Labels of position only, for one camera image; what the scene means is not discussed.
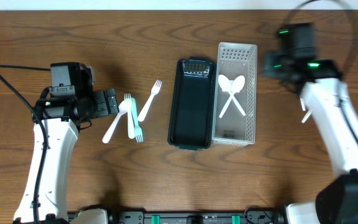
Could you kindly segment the clear perforated plastic basket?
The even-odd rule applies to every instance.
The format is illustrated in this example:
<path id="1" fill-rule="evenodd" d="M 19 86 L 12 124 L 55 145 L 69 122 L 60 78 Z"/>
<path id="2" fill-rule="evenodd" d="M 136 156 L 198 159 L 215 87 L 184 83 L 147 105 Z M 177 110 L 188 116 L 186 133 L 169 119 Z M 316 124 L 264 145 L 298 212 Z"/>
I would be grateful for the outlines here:
<path id="1" fill-rule="evenodd" d="M 255 143 L 257 46 L 221 42 L 218 47 L 212 140 Z"/>

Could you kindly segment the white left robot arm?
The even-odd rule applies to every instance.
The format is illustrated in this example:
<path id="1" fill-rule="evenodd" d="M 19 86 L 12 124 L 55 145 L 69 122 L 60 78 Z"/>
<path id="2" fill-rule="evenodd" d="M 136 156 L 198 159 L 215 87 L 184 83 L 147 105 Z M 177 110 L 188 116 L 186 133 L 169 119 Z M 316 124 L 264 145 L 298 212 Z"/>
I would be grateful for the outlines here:
<path id="1" fill-rule="evenodd" d="M 81 124 L 119 112 L 114 89 L 93 90 L 90 66 L 53 63 L 50 70 L 52 84 L 33 107 L 34 153 L 14 223 L 68 221 L 68 173 Z"/>

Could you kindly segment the mint green plastic fork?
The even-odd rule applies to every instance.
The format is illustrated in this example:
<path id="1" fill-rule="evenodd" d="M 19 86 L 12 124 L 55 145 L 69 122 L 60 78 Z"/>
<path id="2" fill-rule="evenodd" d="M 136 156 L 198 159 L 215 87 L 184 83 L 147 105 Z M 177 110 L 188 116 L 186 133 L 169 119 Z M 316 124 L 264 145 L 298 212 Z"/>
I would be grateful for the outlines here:
<path id="1" fill-rule="evenodd" d="M 135 98 L 131 98 L 131 100 L 132 100 L 131 113 L 132 113 L 132 119 L 134 122 L 135 139 L 138 143 L 142 143 L 144 141 L 144 138 L 143 138 L 142 128 L 139 125 L 136 100 L 135 100 Z"/>

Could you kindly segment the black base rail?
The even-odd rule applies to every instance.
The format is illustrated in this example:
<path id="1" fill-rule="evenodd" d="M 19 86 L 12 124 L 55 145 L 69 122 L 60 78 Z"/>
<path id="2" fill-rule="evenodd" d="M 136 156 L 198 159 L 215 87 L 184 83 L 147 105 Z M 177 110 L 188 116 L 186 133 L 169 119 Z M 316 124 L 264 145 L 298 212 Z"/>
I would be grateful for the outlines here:
<path id="1" fill-rule="evenodd" d="M 109 223 L 124 224 L 274 224 L 285 223 L 284 217 L 273 210 L 248 208 L 234 213 L 149 213 L 121 212 L 109 217 Z"/>

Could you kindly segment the dark green plastic basket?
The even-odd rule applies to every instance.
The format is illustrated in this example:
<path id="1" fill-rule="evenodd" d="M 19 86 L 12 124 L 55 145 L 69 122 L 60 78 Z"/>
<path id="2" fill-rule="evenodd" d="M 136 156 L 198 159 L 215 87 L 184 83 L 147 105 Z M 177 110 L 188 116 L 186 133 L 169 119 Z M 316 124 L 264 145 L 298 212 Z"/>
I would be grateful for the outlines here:
<path id="1" fill-rule="evenodd" d="M 200 57 L 177 62 L 167 142 L 197 151 L 211 145 L 216 64 Z"/>

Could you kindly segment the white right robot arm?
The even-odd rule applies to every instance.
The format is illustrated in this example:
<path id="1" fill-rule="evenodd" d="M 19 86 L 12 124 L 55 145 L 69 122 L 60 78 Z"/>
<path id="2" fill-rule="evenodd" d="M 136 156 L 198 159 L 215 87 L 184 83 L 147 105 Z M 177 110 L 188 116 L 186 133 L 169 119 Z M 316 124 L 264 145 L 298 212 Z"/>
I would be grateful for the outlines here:
<path id="1" fill-rule="evenodd" d="M 358 223 L 358 116 L 342 72 L 318 59 L 310 23 L 283 25 L 278 50 L 264 55 L 263 75 L 291 84 L 312 117 L 331 160 L 334 180 L 310 202 L 285 207 L 284 223 Z"/>

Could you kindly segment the white plastic fork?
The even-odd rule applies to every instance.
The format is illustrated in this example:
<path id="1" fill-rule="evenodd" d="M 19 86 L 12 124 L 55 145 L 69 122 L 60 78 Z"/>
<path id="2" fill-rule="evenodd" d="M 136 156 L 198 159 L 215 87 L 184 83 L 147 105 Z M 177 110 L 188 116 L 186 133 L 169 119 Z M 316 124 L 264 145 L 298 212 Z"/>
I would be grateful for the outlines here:
<path id="1" fill-rule="evenodd" d="M 130 139 L 134 139 L 135 138 L 134 122 L 133 122 L 132 113 L 131 113 L 132 97 L 131 97 L 130 93 L 125 93 L 124 94 L 124 101 L 127 104 L 127 133 L 128 133 L 128 137 Z"/>
<path id="2" fill-rule="evenodd" d="M 153 85 L 151 92 L 150 92 L 150 96 L 149 96 L 148 100 L 146 101 L 144 107 L 142 108 L 141 112 L 138 115 L 139 122 L 143 122 L 145 117 L 147 116 L 147 113 L 148 113 L 149 108 L 152 104 L 153 98 L 155 95 L 157 95 L 159 93 L 162 83 L 163 83 L 163 81 L 156 80 L 155 84 Z"/>

